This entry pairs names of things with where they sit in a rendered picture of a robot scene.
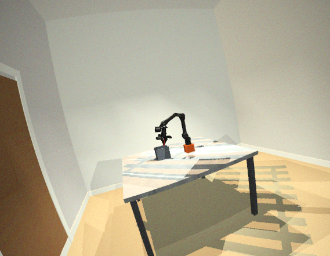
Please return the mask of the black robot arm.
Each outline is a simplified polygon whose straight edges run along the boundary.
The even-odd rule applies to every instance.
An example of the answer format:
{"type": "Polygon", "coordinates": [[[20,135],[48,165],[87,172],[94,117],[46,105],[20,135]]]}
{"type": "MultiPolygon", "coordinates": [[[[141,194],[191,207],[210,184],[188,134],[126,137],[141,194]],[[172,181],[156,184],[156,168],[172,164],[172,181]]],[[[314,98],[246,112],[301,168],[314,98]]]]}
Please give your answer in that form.
{"type": "Polygon", "coordinates": [[[179,113],[174,113],[171,115],[168,119],[163,120],[160,124],[159,127],[155,127],[155,132],[166,132],[166,128],[168,128],[166,125],[170,120],[172,120],[174,117],[178,116],[179,119],[181,120],[182,123],[182,129],[183,129],[183,134],[182,137],[185,139],[185,144],[186,145],[191,145],[191,138],[188,136],[187,130],[186,130],[186,124],[185,124],[185,114],[179,114],[179,113]]]}

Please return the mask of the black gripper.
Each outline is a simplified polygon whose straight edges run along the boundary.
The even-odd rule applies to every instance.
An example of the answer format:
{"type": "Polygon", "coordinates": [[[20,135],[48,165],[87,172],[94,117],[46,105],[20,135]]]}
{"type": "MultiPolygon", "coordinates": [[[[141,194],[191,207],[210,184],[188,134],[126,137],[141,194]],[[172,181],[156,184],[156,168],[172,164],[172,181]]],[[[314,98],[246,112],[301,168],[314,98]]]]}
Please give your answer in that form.
{"type": "Polygon", "coordinates": [[[161,137],[156,137],[156,140],[161,140],[163,145],[164,145],[164,140],[165,143],[168,140],[168,138],[172,138],[172,136],[166,136],[167,132],[161,132],[161,137]]]}

